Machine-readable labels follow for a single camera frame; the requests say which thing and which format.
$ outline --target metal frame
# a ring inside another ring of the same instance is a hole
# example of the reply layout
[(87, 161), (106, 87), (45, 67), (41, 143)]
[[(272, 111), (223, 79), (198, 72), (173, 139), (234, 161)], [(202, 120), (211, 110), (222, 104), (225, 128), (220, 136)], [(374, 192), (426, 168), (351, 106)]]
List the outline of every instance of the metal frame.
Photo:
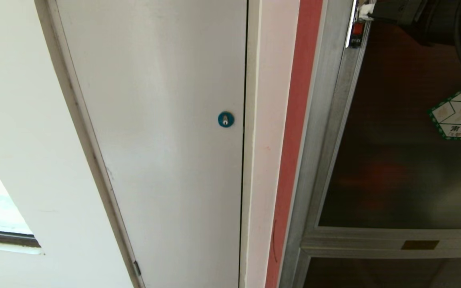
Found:
[(0, 243), (39, 248), (40, 244), (31, 234), (20, 234), (0, 231)]
[[(344, 49), (354, 3), (355, 0), (328, 0), (323, 6), (309, 95), (309, 116), (301, 152), (303, 156), (292, 200), (280, 288), (303, 287), (311, 257), (461, 257), (461, 229), (318, 226), (370, 29), (370, 24), (366, 24), (362, 48)], [(406, 240), (439, 242), (433, 250), (402, 250)]]

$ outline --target pink wall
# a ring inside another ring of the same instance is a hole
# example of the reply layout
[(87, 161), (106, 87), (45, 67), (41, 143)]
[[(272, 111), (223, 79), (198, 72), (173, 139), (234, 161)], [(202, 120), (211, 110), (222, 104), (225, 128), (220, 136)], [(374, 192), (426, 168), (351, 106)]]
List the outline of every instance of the pink wall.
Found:
[(293, 0), (249, 2), (242, 287), (266, 282), (299, 8)]
[(265, 288), (279, 281), (323, 1), (300, 0)]

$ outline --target lock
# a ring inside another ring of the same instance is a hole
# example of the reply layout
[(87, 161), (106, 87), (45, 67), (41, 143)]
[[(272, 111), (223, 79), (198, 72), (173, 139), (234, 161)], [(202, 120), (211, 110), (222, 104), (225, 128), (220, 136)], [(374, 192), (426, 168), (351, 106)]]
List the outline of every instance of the lock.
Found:
[(232, 124), (234, 124), (234, 115), (230, 112), (223, 111), (218, 115), (218, 124), (224, 128), (232, 126)]

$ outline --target glass door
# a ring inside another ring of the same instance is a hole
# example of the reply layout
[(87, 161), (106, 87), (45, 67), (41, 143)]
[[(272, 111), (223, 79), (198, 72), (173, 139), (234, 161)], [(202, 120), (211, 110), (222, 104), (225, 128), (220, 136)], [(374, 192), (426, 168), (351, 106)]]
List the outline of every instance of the glass door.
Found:
[(461, 63), (380, 22), (344, 48), (355, 2), (324, 5), (279, 287), (459, 288)]

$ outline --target door hinge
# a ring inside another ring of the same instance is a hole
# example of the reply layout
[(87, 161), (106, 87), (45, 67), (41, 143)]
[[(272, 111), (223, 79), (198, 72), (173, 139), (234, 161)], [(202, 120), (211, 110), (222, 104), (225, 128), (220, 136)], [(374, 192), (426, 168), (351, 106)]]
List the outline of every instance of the door hinge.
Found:
[(138, 263), (136, 261), (133, 262), (133, 267), (135, 269), (136, 275), (141, 276), (140, 266), (138, 266)]

